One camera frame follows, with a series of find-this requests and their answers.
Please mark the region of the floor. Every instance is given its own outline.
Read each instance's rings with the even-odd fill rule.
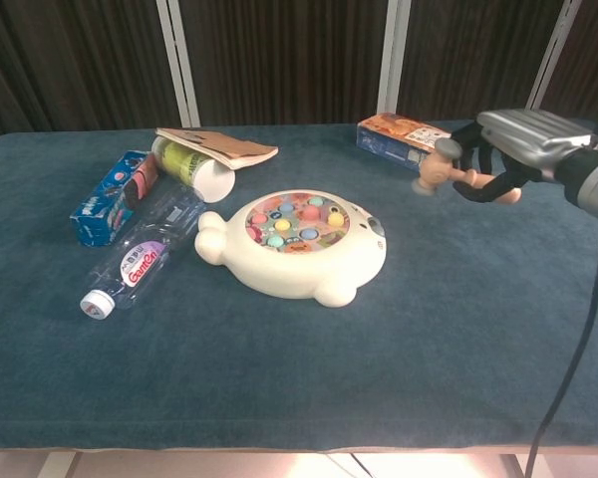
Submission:
[[[64,476],[49,472],[44,452],[0,452],[0,478]],[[383,453],[356,455],[375,478],[518,478],[495,454]],[[598,456],[550,455],[534,478],[598,478]],[[108,451],[77,455],[70,478],[369,478],[349,454]]]

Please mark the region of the white paper cup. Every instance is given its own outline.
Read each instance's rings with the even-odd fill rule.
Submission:
[[[204,202],[226,197],[235,184],[235,171],[202,152],[158,136],[152,143],[159,167],[187,186]]]

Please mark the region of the brown notebook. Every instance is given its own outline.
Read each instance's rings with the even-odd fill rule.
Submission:
[[[203,152],[230,169],[258,164],[279,152],[277,146],[242,141],[217,131],[159,127],[155,133],[182,146]]]

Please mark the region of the blue cardboard box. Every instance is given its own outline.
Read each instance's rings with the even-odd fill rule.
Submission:
[[[419,171],[419,164],[440,137],[449,137],[449,133],[392,113],[381,113],[357,124],[358,147],[413,171]]]
[[[152,153],[127,151],[71,214],[78,240],[94,247],[111,244],[156,179]]]

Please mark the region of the blue tablecloth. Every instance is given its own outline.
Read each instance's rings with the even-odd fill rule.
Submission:
[[[511,207],[417,196],[352,125],[223,130],[280,152],[212,209],[330,191],[381,219],[382,272],[333,310],[258,294],[191,244],[95,322],[78,302],[108,251],[69,214],[152,131],[1,136],[0,448],[527,444],[581,332],[598,221],[549,184]],[[544,443],[598,445],[598,324]]]

